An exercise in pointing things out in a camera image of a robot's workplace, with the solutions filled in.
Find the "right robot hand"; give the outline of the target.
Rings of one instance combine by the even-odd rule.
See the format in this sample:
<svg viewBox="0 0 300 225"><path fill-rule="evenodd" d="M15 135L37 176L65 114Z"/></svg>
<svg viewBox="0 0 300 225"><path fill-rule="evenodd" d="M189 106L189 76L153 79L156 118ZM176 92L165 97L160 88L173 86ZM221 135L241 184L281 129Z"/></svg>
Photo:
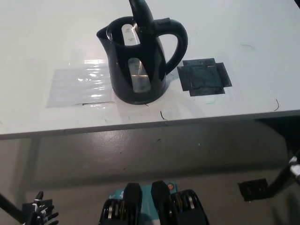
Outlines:
<svg viewBox="0 0 300 225"><path fill-rule="evenodd" d="M300 184L300 151L298 150L289 160L288 164L282 169L275 180L268 185L266 196L273 197L278 194L288 182L293 178L298 185Z"/></svg>

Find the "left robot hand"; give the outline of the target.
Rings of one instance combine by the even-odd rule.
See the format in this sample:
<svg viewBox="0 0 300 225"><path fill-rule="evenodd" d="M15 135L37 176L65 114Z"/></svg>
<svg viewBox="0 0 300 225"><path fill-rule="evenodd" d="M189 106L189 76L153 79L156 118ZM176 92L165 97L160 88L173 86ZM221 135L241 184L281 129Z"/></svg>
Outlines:
<svg viewBox="0 0 300 225"><path fill-rule="evenodd" d="M44 192L39 191L33 202L22 205L22 212L25 215L22 225L57 225L59 223L56 219L59 213L53 212L52 199L43 200L43 197Z"/></svg>

